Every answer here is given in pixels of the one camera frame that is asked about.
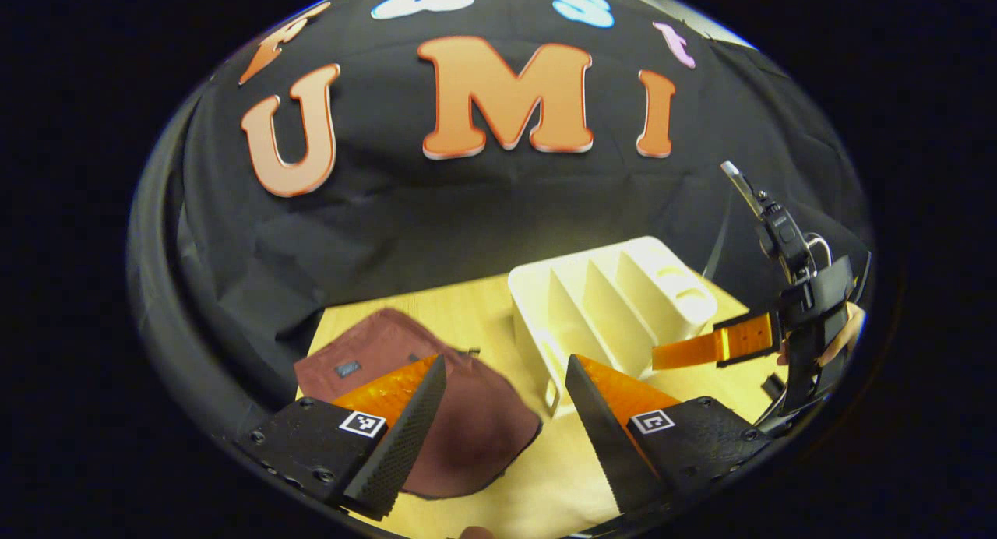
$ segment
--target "brown cloth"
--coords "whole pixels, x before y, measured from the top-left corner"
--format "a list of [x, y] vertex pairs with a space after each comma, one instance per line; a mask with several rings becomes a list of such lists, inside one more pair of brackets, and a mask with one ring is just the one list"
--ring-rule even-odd
[[464, 496], [501, 476], [541, 431], [541, 419], [508, 379], [389, 308], [296, 362], [294, 371], [304, 396], [332, 402], [432, 354], [444, 357], [446, 391], [403, 491], [425, 498]]

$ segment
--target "black fabric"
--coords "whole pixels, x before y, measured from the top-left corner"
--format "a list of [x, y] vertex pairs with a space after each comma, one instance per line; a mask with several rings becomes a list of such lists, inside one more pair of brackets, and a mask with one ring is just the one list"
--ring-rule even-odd
[[[325, 306], [498, 275], [645, 234], [702, 272], [733, 190], [720, 172], [723, 160], [784, 203], [802, 230], [822, 234], [834, 255], [849, 255], [856, 273], [875, 251], [865, 197], [832, 126], [750, 48], [702, 38], [637, 0], [608, 0], [616, 20], [609, 29], [568, 21], [551, 0], [474, 0], [463, 10], [385, 21], [369, 15], [381, 0], [331, 1], [242, 87], [238, 78], [262, 35], [215, 71], [172, 189], [178, 256], [196, 315], [264, 404], [293, 397], [292, 365], [306, 347], [285, 336]], [[695, 69], [671, 54], [652, 21], [687, 40]], [[591, 53], [585, 92], [594, 147], [542, 153], [524, 135], [506, 151], [476, 109], [476, 125], [488, 134], [483, 152], [424, 157], [435, 81], [417, 46], [448, 35], [483, 37], [517, 72], [546, 42]], [[299, 160], [300, 109], [287, 91], [329, 63], [342, 70], [331, 87], [335, 169], [309, 195], [275, 197], [253, 174], [242, 115], [279, 95], [279, 151]], [[635, 149], [645, 110], [640, 69], [676, 85], [666, 159]], [[534, 114], [530, 126], [537, 120]], [[754, 217], [734, 196], [713, 281], [757, 308], [784, 281], [759, 250]]]

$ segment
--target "wooden table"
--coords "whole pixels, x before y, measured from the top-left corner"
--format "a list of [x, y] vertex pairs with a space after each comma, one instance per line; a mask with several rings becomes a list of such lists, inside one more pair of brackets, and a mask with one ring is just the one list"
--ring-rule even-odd
[[[485, 277], [340, 305], [322, 315], [309, 354], [370, 313], [396, 308], [453, 347], [480, 348], [481, 361], [509, 379], [523, 402], [544, 422], [537, 440], [509, 465], [505, 476], [485, 490], [446, 500], [423, 500], [403, 493], [382, 521], [353, 514], [357, 519], [417, 539], [458, 537], [470, 525], [487, 527], [496, 539], [545, 539], [570, 535], [619, 515], [578, 414], [571, 412], [553, 421], [546, 414], [535, 378], [516, 348], [513, 299], [506, 279], [508, 275]], [[703, 283], [717, 299], [712, 322], [748, 311], [711, 281]], [[712, 325], [707, 326], [704, 333], [711, 330]], [[715, 397], [747, 421], [754, 421], [769, 406], [761, 384], [773, 372], [787, 378], [787, 369], [776, 366], [770, 355], [723, 369], [709, 364], [663, 370], [646, 382], [677, 400]]]

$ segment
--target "screw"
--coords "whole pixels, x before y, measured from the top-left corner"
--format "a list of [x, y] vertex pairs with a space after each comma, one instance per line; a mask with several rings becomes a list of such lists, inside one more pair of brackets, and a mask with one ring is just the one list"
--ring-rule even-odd
[[326, 469], [325, 467], [316, 467], [315, 470], [312, 471], [312, 474], [315, 475], [315, 478], [321, 482], [332, 482], [335, 479], [332, 471]]

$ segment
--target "orange letter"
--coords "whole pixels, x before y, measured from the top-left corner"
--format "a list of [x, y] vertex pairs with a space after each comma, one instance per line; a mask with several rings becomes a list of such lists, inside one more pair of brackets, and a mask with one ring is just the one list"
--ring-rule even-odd
[[424, 42], [419, 57], [433, 62], [437, 84], [437, 124], [423, 142], [426, 157], [460, 158], [484, 149], [484, 132], [471, 124], [471, 102], [507, 150], [519, 144], [537, 104], [541, 121], [530, 131], [534, 148], [587, 152], [592, 147], [592, 132], [585, 128], [585, 70], [592, 57], [584, 50], [545, 44], [519, 76], [478, 37]]
[[273, 113], [280, 97], [267, 97], [242, 116], [242, 130], [249, 141], [249, 158], [259, 183], [278, 197], [295, 197], [318, 188], [332, 173], [336, 160], [336, 135], [332, 131], [329, 86], [339, 77], [339, 64], [311, 72], [291, 86], [291, 99], [301, 102], [305, 130], [305, 157], [293, 165], [277, 151]]
[[668, 119], [672, 113], [672, 95], [675, 84], [654, 72], [641, 70], [637, 78], [647, 88], [647, 111], [644, 115], [644, 132], [637, 138], [637, 153], [649, 158], [666, 158], [672, 153], [668, 138]]
[[253, 55], [252, 61], [249, 62], [249, 67], [246, 68], [242, 77], [239, 78], [239, 85], [245, 84], [245, 82], [249, 81], [249, 78], [256, 75], [256, 72], [263, 70], [271, 62], [277, 60], [277, 56], [280, 56], [281, 52], [281, 48], [277, 45], [282, 42], [290, 42], [291, 39], [295, 38], [301, 32], [301, 29], [305, 28], [309, 17], [314, 17], [322, 13], [329, 7], [330, 3], [327, 1], [316, 6], [313, 10], [284, 25], [284, 27], [277, 29], [277, 31], [274, 31], [270, 36], [263, 39], [263, 42], [259, 43], [259, 49]]

